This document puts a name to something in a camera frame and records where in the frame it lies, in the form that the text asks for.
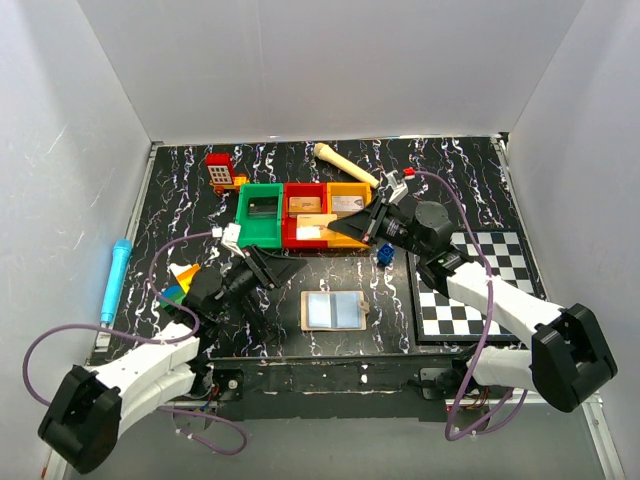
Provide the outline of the orange gold credit card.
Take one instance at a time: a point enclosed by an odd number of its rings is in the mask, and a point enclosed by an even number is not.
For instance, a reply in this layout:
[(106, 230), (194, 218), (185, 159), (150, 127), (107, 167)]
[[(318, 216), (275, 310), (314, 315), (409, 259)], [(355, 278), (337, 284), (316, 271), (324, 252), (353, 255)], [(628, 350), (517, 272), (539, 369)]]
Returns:
[(336, 233), (328, 225), (337, 219), (336, 214), (308, 214), (296, 217), (296, 239), (332, 241)]

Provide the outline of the beige leather card holder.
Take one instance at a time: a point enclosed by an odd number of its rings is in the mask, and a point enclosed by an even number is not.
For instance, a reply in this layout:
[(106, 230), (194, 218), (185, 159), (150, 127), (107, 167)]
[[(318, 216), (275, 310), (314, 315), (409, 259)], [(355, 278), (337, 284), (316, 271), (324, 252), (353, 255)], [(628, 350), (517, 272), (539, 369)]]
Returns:
[(303, 291), (302, 331), (364, 331), (369, 303), (363, 291)]

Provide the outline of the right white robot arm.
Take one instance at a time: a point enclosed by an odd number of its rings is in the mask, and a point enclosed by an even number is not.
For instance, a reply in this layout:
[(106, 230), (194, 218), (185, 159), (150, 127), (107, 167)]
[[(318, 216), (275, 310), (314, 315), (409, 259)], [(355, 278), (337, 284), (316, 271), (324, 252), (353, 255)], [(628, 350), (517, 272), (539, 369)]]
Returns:
[(406, 217), (398, 207), (375, 199), (328, 227), (364, 244), (383, 240), (416, 255), (417, 273), (427, 287), (478, 310), (524, 344), (522, 350), (497, 348), (480, 339), (470, 358), (452, 363), (449, 377), (460, 395), (475, 397), (487, 386), (531, 390), (570, 413), (617, 375), (617, 363), (589, 308), (544, 301), (491, 275), (484, 262), (452, 243), (456, 228), (443, 205), (421, 202)]

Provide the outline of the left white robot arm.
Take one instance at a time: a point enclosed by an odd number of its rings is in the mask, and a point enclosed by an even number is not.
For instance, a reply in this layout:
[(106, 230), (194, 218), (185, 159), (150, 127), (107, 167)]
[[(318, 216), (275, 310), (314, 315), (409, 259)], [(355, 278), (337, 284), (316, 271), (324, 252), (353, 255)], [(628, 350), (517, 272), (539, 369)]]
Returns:
[(219, 318), (242, 306), (258, 287), (282, 287), (306, 266), (303, 258), (276, 255), (255, 245), (241, 250), (231, 269), (173, 266), (184, 298), (161, 301), (191, 316), (172, 321), (153, 338), (93, 370), (75, 365), (63, 378), (38, 427), (38, 436), (86, 474), (109, 456), (120, 435), (167, 401), (205, 398), (211, 373), (195, 365), (213, 341)]

